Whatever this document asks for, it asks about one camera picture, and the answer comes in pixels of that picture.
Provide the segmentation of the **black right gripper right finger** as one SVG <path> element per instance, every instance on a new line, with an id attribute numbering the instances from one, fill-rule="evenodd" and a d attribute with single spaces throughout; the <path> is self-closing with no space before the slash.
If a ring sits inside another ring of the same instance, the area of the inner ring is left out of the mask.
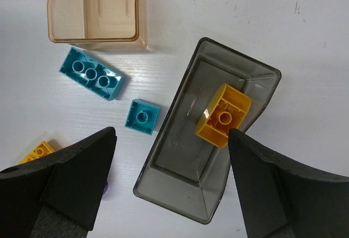
<path id="1" fill-rule="evenodd" d="M 288 158 L 237 129 L 228 150 L 248 237 L 348 237 L 348 177 Z"/>

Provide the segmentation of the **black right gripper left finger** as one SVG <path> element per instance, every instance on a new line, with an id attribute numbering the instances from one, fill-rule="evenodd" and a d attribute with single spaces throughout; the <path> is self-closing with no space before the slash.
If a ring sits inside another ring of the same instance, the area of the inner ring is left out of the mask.
<path id="1" fill-rule="evenodd" d="M 106 127 L 43 158 L 1 171 L 1 237 L 87 237 L 117 136 Z"/>

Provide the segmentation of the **purple oval lego brick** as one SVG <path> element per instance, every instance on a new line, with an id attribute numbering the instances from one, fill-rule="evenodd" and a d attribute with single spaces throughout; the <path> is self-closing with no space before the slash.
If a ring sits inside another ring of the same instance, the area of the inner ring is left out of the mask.
<path id="1" fill-rule="evenodd" d="M 108 184 L 108 182 L 106 182 L 105 186 L 104 186 L 104 190 L 103 190 L 103 195 L 107 192 L 108 187 L 109 187 L 109 184 Z"/>

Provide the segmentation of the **yellow long lego brick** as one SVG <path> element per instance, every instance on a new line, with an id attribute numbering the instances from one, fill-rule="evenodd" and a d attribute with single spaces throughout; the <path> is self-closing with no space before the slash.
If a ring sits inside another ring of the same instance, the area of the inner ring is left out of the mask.
<path id="1" fill-rule="evenodd" d="M 25 158 L 19 162 L 19 164 L 27 163 L 38 158 L 47 156 L 48 154 L 53 153 L 54 151 L 55 150 L 48 142 L 42 141 L 33 151 L 26 155 Z"/>

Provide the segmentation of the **smoky grey transparent container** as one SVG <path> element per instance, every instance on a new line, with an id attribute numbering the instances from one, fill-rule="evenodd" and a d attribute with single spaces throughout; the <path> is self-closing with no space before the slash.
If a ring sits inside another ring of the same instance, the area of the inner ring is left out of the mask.
<path id="1" fill-rule="evenodd" d="M 228 84 L 251 99 L 239 126 L 243 132 L 263 113 L 281 72 L 212 39 L 199 40 L 151 151 L 134 194 L 201 224 L 208 224 L 224 194 L 230 170 L 227 147 L 195 134 L 214 93 Z"/>

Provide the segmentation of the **yellow rounded lego brick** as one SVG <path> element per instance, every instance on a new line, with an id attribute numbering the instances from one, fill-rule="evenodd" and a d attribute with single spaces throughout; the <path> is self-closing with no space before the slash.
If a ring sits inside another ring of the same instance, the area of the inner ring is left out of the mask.
<path id="1" fill-rule="evenodd" d="M 228 143 L 231 128 L 239 128 L 249 112 L 252 100 L 227 83 L 222 84 L 203 111 L 195 134 L 218 148 Z"/>

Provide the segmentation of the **teal small lego brick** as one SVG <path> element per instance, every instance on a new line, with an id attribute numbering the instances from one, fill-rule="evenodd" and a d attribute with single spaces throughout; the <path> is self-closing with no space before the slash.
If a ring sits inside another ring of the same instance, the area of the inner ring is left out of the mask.
<path id="1" fill-rule="evenodd" d="M 160 107 L 157 105 L 134 99 L 130 105 L 125 127 L 152 135 L 159 113 Z"/>

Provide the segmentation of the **teal long lego brick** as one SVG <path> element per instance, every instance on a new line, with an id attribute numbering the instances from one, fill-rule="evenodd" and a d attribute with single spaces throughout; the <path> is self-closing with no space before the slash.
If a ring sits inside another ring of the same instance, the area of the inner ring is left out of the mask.
<path id="1" fill-rule="evenodd" d="M 83 51 L 71 47 L 59 72 L 107 101 L 117 98 L 126 76 Z"/>

